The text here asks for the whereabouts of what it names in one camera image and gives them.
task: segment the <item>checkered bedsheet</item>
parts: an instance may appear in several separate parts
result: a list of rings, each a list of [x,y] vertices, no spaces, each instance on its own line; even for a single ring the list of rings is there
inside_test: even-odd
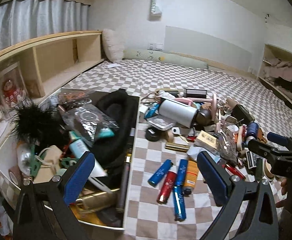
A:
[[[71,82],[66,88],[95,89],[111,92],[125,88],[131,95],[145,96],[158,88],[197,88],[208,90],[217,97],[226,100],[231,97],[244,105],[256,118],[265,133],[270,131],[284,136],[292,136],[292,111],[284,105],[270,90],[260,82],[236,78],[224,73],[213,71],[193,70],[176,65],[160,64],[143,60],[123,60],[122,67],[107,69],[108,62],[87,71]],[[171,159],[174,163],[172,171],[176,170],[179,160],[186,154],[166,150],[164,141],[149,142],[144,138],[145,124],[139,124],[135,142],[135,157],[132,160],[132,181],[129,185],[129,206],[124,234],[101,228],[88,228],[92,239],[131,239],[131,240],[189,240],[199,239],[220,211],[212,198],[209,187],[203,183],[201,174],[194,192],[185,197],[187,219],[183,222],[174,221],[172,198],[167,205],[160,205],[156,198],[161,183],[151,187],[147,180],[158,169],[163,161]],[[241,172],[247,181],[254,181],[245,169]],[[13,189],[7,186],[0,174],[0,190],[3,196],[14,204],[16,200]],[[283,199],[280,184],[271,183],[275,202]],[[235,222],[226,239],[234,236],[245,212],[247,203],[243,203]]]

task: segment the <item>fluffy white pillow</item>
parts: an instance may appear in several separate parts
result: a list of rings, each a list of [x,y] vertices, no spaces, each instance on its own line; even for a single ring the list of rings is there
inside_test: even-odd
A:
[[[106,56],[111,62],[119,63],[124,57],[124,46],[118,39],[115,31],[104,29],[102,42]]]

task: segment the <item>wall socket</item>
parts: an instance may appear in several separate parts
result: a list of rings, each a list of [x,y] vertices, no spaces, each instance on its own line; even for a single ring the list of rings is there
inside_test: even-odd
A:
[[[149,43],[148,44],[149,50],[158,50],[163,51],[164,50],[164,44],[163,43]]]

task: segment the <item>blue gripper pad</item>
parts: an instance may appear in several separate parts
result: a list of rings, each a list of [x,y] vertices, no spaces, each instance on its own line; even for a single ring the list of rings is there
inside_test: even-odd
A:
[[[64,201],[68,206],[78,198],[89,175],[95,166],[95,157],[90,152],[85,152],[78,162],[70,166],[62,176],[60,190],[64,193]]]
[[[269,132],[267,134],[267,139],[273,143],[277,143],[281,146],[287,146],[288,145],[288,138],[281,136],[279,134],[273,133],[273,132]]]
[[[206,151],[197,155],[197,166],[212,191],[216,204],[225,205],[232,189],[229,174]]]

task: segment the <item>blue lighter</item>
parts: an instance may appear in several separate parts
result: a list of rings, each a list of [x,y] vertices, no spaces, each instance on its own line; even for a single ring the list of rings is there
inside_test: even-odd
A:
[[[184,185],[186,171],[187,171],[187,164],[188,164],[187,160],[180,160],[178,171],[177,171],[177,177],[175,181],[175,186]]]
[[[163,179],[165,174],[169,171],[171,166],[173,165],[172,161],[167,159],[161,167],[150,177],[148,183],[153,187],[156,187],[157,184]]]
[[[182,194],[182,186],[174,186],[173,200],[175,210],[175,221],[183,221],[186,219],[186,209],[184,203],[184,196]]]

